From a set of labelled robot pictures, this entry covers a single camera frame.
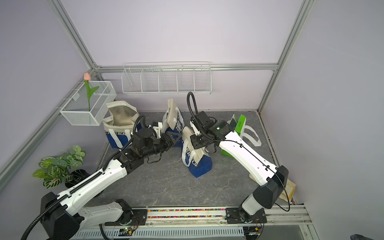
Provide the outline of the green white takeout bag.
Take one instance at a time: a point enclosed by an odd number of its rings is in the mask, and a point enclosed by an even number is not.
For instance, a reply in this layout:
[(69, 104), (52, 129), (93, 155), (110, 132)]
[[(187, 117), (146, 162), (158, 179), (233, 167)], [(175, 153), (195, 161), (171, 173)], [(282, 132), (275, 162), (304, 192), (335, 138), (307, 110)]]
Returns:
[(243, 141), (243, 138), (248, 139), (255, 147), (260, 147), (262, 142), (256, 131), (246, 125), (247, 118), (241, 115), (238, 119), (235, 115), (231, 118), (229, 127), (233, 128), (232, 132), (228, 132), (224, 135), (224, 140), (221, 141), (219, 147), (221, 148), (221, 154), (236, 158), (240, 156), (240, 153), (245, 153), (250, 146)]

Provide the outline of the blue beige tote bag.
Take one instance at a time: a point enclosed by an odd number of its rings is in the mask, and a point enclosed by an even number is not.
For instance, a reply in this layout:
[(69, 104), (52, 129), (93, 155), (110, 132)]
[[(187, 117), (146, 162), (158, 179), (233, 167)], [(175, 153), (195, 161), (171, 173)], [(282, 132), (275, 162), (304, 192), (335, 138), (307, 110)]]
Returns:
[(126, 101), (114, 101), (106, 106), (110, 116), (102, 121), (104, 131), (110, 146), (118, 150), (131, 139), (139, 113), (136, 107)]

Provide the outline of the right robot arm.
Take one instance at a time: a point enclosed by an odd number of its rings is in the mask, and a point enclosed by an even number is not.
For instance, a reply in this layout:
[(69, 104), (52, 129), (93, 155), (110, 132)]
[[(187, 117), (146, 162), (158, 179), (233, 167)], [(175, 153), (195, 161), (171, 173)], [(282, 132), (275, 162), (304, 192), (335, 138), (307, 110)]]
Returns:
[(234, 128), (225, 121), (213, 121), (205, 112), (192, 114), (191, 136), (194, 148), (214, 144), (235, 158), (256, 180), (259, 185), (239, 206), (239, 218), (246, 221), (259, 210), (271, 209), (279, 196), (286, 191), (289, 171), (284, 166), (277, 167), (253, 150)]

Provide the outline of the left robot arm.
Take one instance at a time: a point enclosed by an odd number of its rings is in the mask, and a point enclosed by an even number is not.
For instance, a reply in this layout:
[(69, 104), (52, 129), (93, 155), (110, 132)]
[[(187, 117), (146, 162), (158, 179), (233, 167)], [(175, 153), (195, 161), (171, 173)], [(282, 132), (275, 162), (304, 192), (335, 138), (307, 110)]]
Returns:
[(108, 186), (141, 166), (145, 159), (168, 151), (181, 137), (181, 133), (157, 134), (151, 128), (141, 128), (100, 170), (57, 195), (52, 192), (46, 194), (41, 200), (41, 213), (21, 238), (27, 239), (37, 223), (43, 225), (50, 240), (68, 240), (84, 228), (108, 222), (139, 225), (140, 221), (132, 208), (122, 199), (90, 209), (85, 205)]

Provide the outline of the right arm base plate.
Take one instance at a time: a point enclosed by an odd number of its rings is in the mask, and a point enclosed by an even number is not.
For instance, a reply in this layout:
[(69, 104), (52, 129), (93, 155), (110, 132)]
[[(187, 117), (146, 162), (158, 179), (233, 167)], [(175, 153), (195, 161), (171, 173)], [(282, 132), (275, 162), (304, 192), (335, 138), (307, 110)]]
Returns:
[(240, 208), (226, 208), (225, 220), (228, 224), (265, 224), (267, 217), (264, 209), (258, 210), (255, 214), (249, 215)]

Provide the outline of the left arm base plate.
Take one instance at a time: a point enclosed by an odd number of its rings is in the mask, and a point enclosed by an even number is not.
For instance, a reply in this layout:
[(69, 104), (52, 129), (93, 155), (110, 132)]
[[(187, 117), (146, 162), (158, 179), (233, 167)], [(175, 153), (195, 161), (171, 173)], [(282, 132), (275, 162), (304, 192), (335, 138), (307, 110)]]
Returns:
[(105, 226), (144, 226), (147, 221), (147, 209), (133, 209), (123, 215), (116, 222), (106, 222)]

